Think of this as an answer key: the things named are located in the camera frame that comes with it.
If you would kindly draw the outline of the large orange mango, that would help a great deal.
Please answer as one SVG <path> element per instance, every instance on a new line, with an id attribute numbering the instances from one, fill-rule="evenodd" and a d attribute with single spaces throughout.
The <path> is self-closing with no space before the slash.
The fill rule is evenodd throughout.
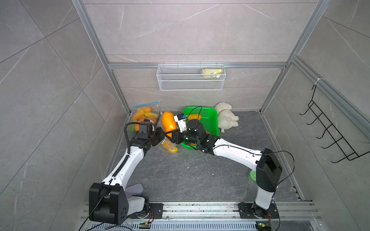
<path id="1" fill-rule="evenodd" d="M 172 137 L 172 131 L 177 129 L 177 123 L 174 120 L 174 115 L 172 112 L 164 112 L 162 115 L 162 126 L 165 132 L 170 132 L 167 134 L 168 137 Z"/>

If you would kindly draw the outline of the clear zip-top bag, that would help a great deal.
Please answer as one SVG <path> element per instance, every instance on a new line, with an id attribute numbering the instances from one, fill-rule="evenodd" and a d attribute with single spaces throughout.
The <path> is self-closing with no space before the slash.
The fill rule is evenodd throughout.
<path id="1" fill-rule="evenodd" d="M 133 120 L 132 122 L 143 122 L 145 120 L 151 121 L 154 125 L 157 125 L 159 118 L 161 117 L 161 101 L 152 102 L 152 103 L 146 103 L 141 105 L 135 105 L 134 106 L 134 113 L 133 115 L 138 111 L 138 109 L 142 108 L 145 110 L 145 115 L 141 117 L 138 121 Z"/>
<path id="2" fill-rule="evenodd" d="M 177 129 L 177 123 L 174 120 L 173 113 L 164 112 L 161 118 L 161 122 L 164 132 L 170 132 L 165 135 L 165 138 L 162 142 L 163 148 L 170 153 L 177 153 L 178 148 L 176 147 L 176 144 L 170 140 L 170 138 L 172 138 L 171 132 Z"/>

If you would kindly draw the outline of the yellow orange mango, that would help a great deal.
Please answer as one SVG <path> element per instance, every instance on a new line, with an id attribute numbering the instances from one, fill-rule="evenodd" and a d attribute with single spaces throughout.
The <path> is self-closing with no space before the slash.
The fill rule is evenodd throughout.
<path id="1" fill-rule="evenodd" d="M 133 120 L 138 121 L 141 117 L 145 115 L 145 110 L 140 108 L 138 111 L 133 115 Z"/>

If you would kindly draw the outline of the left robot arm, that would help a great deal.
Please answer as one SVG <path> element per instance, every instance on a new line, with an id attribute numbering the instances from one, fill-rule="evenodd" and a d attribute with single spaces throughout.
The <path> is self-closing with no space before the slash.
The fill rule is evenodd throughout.
<path id="1" fill-rule="evenodd" d="M 142 186 L 130 188 L 126 193 L 127 183 L 137 165 L 147 151 L 158 145 L 165 138 L 161 127 L 153 122 L 130 122 L 124 126 L 127 149 L 118 165 L 102 180 L 93 183 L 89 189 L 89 215 L 86 220 L 121 225 L 132 214 L 150 213 L 149 199 L 142 196 Z"/>

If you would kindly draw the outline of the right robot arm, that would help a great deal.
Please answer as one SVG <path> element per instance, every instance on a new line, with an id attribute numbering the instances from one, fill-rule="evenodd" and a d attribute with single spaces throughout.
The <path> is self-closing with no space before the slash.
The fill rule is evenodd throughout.
<path id="1" fill-rule="evenodd" d="M 276 153 L 270 149 L 252 150 L 230 143 L 225 139 L 207 133 L 198 117 L 190 119 L 183 113 L 162 119 L 166 137 L 172 143 L 185 143 L 192 149 L 218 157 L 225 157 L 255 171 L 258 189 L 251 211 L 257 218 L 272 216 L 268 211 L 281 182 L 282 166 Z"/>

